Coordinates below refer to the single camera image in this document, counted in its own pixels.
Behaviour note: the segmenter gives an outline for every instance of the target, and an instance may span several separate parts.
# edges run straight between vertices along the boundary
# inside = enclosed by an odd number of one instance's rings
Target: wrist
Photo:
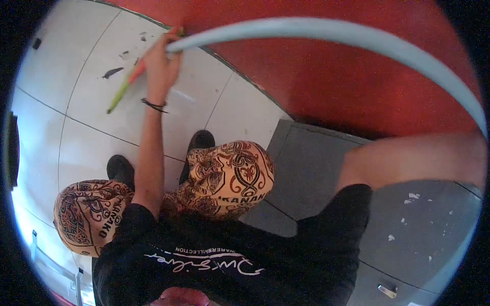
[[[165,99],[167,98],[168,90],[159,90],[157,92],[148,92],[147,100],[151,104],[165,105]]]

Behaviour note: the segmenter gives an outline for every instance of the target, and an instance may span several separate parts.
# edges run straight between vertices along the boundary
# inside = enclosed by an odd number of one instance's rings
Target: skin
[[[179,76],[182,54],[175,54],[169,60],[166,53],[167,43],[179,40],[175,32],[176,28],[164,34],[143,58],[147,67],[147,100],[155,105],[165,104],[165,98]],[[158,220],[165,181],[162,113],[147,107],[143,122],[132,202],[148,208]]]
[[[176,54],[169,60],[165,52],[168,42],[179,39],[175,33],[176,30],[164,34],[143,58],[147,67],[147,99],[156,105],[165,104],[178,78],[182,55]],[[486,169],[487,143],[479,131],[383,139],[346,154],[337,191],[353,184],[366,184],[376,190],[422,179],[468,182],[483,191]],[[162,113],[147,107],[132,202],[148,208],[157,220],[163,203],[164,179]],[[150,305],[216,304],[201,291],[171,287]]]

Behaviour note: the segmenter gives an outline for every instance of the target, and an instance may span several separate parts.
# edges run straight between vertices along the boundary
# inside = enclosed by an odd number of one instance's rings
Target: red wall
[[[448,65],[480,99],[468,56],[441,10],[426,1],[110,0],[189,34],[278,16],[342,19],[393,33]],[[298,121],[368,138],[476,127],[443,89],[370,51],[306,39],[209,46]]]

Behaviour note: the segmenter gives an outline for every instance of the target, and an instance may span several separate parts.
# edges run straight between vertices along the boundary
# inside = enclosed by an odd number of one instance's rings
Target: blue pipe
[[[320,18],[266,18],[220,26],[167,46],[169,53],[191,47],[250,38],[296,37],[360,47],[383,54],[425,75],[453,96],[488,139],[483,108],[473,92],[445,64],[419,47],[388,32],[347,21]]]

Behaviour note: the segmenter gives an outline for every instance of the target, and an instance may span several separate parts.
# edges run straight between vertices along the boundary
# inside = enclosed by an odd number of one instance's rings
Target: black shoe
[[[187,148],[187,153],[193,149],[207,149],[214,147],[215,141],[213,134],[206,130],[197,131],[194,136],[192,136],[191,142],[189,143],[189,147]],[[182,185],[189,178],[189,173],[191,170],[189,169],[189,161],[185,160],[184,168],[182,169],[182,173],[180,174],[179,185]]]
[[[115,180],[125,183],[134,191],[134,168],[122,155],[114,155],[107,162],[107,177],[109,180]]]

